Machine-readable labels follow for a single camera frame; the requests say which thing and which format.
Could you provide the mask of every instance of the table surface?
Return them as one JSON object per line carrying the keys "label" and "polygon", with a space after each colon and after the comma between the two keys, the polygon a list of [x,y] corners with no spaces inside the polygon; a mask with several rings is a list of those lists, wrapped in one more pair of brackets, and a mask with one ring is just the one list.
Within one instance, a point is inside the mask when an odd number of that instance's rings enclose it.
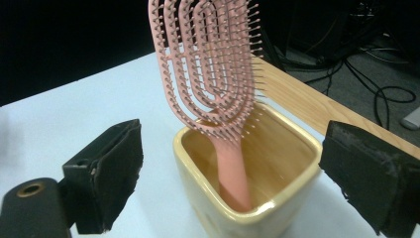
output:
{"label": "table surface", "polygon": [[[267,100],[279,112],[324,139],[328,120],[363,125],[419,158],[419,149],[317,93],[267,63]],[[36,178],[61,180],[61,166],[110,126],[139,118],[144,166],[136,191],[111,231],[87,237],[206,237],[189,206],[172,153],[183,125],[167,106],[156,54],[0,108],[0,195]],[[71,228],[73,237],[86,237]],[[317,178],[296,220],[281,236],[376,237],[325,175]]]}

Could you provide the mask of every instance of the vented paddle brush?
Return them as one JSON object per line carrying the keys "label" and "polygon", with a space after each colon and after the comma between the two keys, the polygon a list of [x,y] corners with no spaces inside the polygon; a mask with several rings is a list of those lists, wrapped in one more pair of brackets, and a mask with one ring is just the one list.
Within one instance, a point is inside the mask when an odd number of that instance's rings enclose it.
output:
{"label": "vented paddle brush", "polygon": [[219,194],[252,209],[241,149],[254,109],[257,5],[245,0],[150,0],[149,17],[167,102],[186,126],[206,135],[218,160]]}

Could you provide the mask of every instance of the dark floor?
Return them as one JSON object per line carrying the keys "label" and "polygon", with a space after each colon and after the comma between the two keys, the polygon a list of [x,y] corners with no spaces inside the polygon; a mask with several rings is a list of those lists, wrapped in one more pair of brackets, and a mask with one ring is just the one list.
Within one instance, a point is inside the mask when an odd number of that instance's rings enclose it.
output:
{"label": "dark floor", "polygon": [[[379,98],[377,100],[377,108],[375,108],[374,93],[370,92],[345,64],[338,69],[341,62],[334,66],[334,69],[338,70],[332,75],[331,81],[327,77],[323,80],[309,83],[309,85],[325,94],[328,93],[328,96],[332,99],[356,111],[372,122],[378,124],[379,119],[383,127],[386,127],[386,118],[387,114],[389,114],[389,131],[420,147],[420,130],[410,131],[400,125],[401,118],[420,106],[420,65],[407,63],[406,57],[393,43],[393,40],[388,37],[379,36],[373,39],[364,47],[364,49],[367,48],[374,48],[377,51],[358,51],[354,53],[347,58],[350,65],[371,79],[377,86],[392,86],[391,89],[384,90],[387,98],[411,101],[413,99],[412,94],[414,94],[416,99],[413,102],[397,103],[388,100],[389,110],[387,113],[384,100]],[[311,64],[315,62],[314,58],[294,49],[288,49],[286,55],[290,60]],[[325,76],[327,72],[331,73],[332,69],[303,71],[296,67],[286,67],[286,71],[299,80],[307,82],[311,79]],[[361,75],[360,78],[367,86],[377,91],[365,77]]]}

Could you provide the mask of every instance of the square pot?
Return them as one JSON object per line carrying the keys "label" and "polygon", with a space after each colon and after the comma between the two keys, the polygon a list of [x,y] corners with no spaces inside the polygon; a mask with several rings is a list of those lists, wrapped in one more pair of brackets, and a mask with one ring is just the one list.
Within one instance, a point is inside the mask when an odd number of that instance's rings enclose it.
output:
{"label": "square pot", "polygon": [[[249,212],[233,210],[219,196],[216,153],[206,136],[184,128],[174,138],[186,194],[210,237],[278,237],[320,173],[321,144],[273,108],[256,108],[245,126],[251,134],[242,141],[254,206]],[[249,123],[256,118],[254,129]]]}

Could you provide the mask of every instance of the hairbrush bristle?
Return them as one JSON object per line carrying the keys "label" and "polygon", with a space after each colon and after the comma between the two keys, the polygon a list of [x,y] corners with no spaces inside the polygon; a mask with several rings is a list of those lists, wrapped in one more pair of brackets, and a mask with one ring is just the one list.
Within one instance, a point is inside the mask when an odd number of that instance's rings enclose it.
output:
{"label": "hairbrush bristle", "polygon": [[250,2],[150,2],[166,98],[177,117],[202,134],[238,140],[254,109],[252,57],[263,49],[261,34],[253,34],[260,28],[258,4]]}

